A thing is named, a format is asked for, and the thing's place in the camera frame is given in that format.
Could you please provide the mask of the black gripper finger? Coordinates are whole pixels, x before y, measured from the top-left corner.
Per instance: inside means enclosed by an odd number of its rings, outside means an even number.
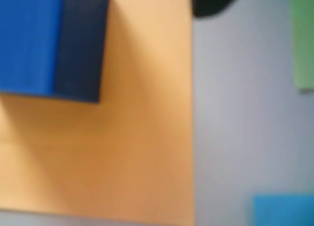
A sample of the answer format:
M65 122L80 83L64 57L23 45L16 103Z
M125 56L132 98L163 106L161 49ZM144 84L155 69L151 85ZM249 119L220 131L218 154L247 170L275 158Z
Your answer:
M235 0L191 0L193 17L212 17L225 11Z

